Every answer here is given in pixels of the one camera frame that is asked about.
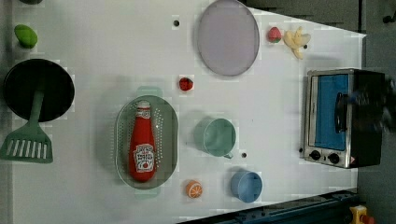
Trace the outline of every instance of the ketchup bottle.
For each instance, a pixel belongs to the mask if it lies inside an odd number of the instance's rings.
[[[147,101],[137,104],[134,130],[129,149],[129,172],[139,182],[149,181],[156,171],[154,136],[151,130],[150,105]]]

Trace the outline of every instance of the countertop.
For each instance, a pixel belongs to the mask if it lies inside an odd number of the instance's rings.
[[[175,223],[356,188],[357,169],[304,161],[298,149],[307,71],[361,68],[364,35],[250,9],[261,35],[259,55],[246,73],[223,77],[205,67],[196,49],[198,20],[211,2],[44,0],[28,6],[12,1],[12,20],[0,20],[0,27],[7,27],[0,31],[2,46],[11,49],[1,55],[1,77],[15,63],[43,58],[63,66],[76,88],[71,108],[41,124],[52,140],[52,164],[0,161],[12,166],[13,223]],[[19,23],[37,32],[34,49],[19,47],[12,34]],[[272,26],[283,31],[302,26],[312,35],[303,60],[283,41],[266,41]],[[187,93],[177,86],[184,76],[194,81]],[[159,195],[145,200],[120,180],[114,164],[116,117],[140,86],[161,88],[179,125],[177,168]],[[4,139],[25,120],[1,106],[2,121],[9,124],[0,131]],[[207,116],[236,127],[231,160],[212,157],[193,143],[192,130]],[[262,178],[255,203],[231,194],[231,177],[241,168]],[[203,184],[199,199],[183,192],[191,179]]]

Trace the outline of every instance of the blue bowl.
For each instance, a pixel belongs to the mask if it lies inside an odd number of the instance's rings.
[[[244,203],[253,203],[262,193],[262,179],[256,173],[241,171],[231,180],[233,195]]]

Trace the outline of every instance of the white cap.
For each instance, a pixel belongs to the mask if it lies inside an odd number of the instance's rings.
[[[148,101],[139,101],[137,103],[138,108],[149,108],[149,102]]]

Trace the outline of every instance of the frying pan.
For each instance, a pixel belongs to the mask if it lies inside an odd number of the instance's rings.
[[[31,59],[11,68],[4,80],[6,103],[19,117],[29,119],[40,78],[45,79],[46,88],[38,121],[57,119],[73,103],[75,88],[69,74],[59,64],[48,60]]]

